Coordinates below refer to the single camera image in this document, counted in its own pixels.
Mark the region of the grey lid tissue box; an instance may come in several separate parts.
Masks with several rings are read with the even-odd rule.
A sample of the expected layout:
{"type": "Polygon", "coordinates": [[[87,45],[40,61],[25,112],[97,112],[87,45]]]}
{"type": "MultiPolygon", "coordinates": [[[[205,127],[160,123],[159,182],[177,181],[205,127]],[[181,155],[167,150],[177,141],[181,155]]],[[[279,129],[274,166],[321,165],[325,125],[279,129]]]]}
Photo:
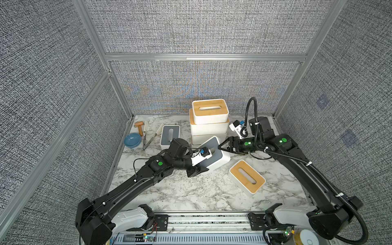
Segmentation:
{"type": "Polygon", "coordinates": [[[173,139],[180,137],[179,125],[164,125],[162,127],[160,146],[162,150],[168,149],[173,139]]]}
{"type": "Polygon", "coordinates": [[[207,147],[212,154],[210,158],[205,159],[199,163],[201,167],[205,167],[210,171],[214,171],[230,162],[230,154],[218,149],[220,143],[221,141],[216,136],[213,136],[201,145],[201,147],[207,147]]]}

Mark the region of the yellow lid tissue box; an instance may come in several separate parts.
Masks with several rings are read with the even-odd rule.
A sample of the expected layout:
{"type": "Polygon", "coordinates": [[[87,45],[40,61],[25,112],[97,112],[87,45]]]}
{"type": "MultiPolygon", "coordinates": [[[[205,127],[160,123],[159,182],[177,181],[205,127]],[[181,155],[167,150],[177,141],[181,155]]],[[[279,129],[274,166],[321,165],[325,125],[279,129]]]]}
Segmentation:
{"type": "Polygon", "coordinates": [[[192,135],[191,136],[191,143],[193,146],[200,146],[203,143],[207,142],[210,140],[212,137],[216,137],[219,141],[219,143],[222,143],[226,137],[227,133],[224,134],[208,134],[208,135],[192,135]]]}

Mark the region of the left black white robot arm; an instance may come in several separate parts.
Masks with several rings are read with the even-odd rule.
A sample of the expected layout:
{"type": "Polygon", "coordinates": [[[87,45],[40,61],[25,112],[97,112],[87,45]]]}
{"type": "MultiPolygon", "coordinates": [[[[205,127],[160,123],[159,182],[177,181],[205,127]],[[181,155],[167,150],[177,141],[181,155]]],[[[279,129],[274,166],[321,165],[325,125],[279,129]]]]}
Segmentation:
{"type": "Polygon", "coordinates": [[[207,147],[192,148],[187,141],[175,138],[168,149],[146,159],[140,170],[126,182],[93,201],[86,198],[78,204],[75,227],[79,244],[104,245],[113,233],[129,229],[154,230],[155,213],[148,205],[139,205],[123,214],[120,211],[176,169],[185,170],[189,178],[207,172],[209,169],[200,163],[211,157],[207,147]]]}

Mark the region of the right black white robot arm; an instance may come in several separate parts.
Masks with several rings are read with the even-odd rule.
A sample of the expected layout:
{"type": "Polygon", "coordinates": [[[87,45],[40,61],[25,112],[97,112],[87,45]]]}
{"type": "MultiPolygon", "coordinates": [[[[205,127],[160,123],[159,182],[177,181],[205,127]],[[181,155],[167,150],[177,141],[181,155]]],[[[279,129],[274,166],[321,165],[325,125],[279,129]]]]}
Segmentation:
{"type": "Polygon", "coordinates": [[[369,238],[369,230],[358,209],[363,206],[356,196],[348,197],[332,184],[304,155],[298,144],[287,134],[275,135],[266,117],[250,121],[252,137],[231,136],[218,149],[246,155],[262,151],[286,167],[313,197],[315,209],[305,216],[310,227],[321,237],[334,238],[352,245],[363,245],[369,238]],[[362,235],[357,240],[349,240],[339,235],[352,218],[361,226],[362,235]]]}

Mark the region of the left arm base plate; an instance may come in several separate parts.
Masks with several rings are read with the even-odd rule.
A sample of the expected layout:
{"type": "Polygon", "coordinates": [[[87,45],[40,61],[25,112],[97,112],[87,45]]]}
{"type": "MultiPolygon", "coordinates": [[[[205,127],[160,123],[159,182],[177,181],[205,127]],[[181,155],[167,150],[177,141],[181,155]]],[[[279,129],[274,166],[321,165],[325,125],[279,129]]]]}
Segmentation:
{"type": "Polygon", "coordinates": [[[133,228],[133,231],[167,231],[168,228],[168,218],[167,214],[156,214],[153,218],[148,218],[146,224],[142,225],[141,228],[133,228]]]}

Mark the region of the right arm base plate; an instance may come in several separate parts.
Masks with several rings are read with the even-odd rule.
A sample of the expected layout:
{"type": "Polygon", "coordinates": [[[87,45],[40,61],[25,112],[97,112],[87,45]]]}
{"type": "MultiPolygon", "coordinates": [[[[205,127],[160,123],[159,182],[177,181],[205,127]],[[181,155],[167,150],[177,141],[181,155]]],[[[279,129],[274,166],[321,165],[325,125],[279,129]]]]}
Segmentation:
{"type": "Polygon", "coordinates": [[[284,226],[277,221],[272,213],[248,213],[252,231],[262,231],[263,228],[270,227],[271,230],[283,230],[286,228],[293,228],[293,226],[284,226]]]}

